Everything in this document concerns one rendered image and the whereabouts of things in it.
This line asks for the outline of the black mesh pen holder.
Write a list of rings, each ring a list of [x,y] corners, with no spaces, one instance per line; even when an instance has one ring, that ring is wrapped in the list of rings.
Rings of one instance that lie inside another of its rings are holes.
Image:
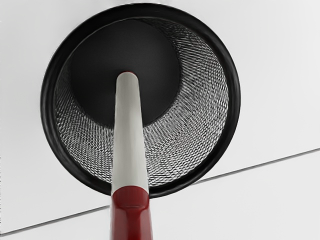
[[[43,78],[43,130],[63,167],[105,195],[123,72],[139,80],[150,197],[186,188],[220,160],[238,124],[241,90],[229,51],[201,20],[159,3],[104,10],[62,41]]]

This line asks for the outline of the white pen with red cap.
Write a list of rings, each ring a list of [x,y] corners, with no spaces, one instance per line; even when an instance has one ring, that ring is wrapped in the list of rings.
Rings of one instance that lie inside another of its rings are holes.
[[[116,80],[110,240],[153,240],[138,77]]]

